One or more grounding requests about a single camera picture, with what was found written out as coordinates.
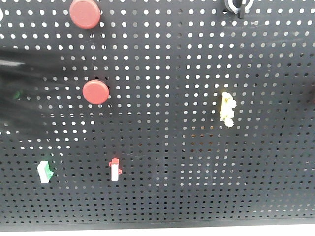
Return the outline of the blurred black robot arm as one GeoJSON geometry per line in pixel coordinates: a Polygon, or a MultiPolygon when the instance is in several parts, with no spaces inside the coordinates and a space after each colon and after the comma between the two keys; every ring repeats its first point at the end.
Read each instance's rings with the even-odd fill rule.
{"type": "Polygon", "coordinates": [[[40,86],[53,83],[62,67],[54,52],[1,48],[0,50],[0,130],[42,138],[43,118],[48,111],[38,108],[43,95],[40,86]]]}

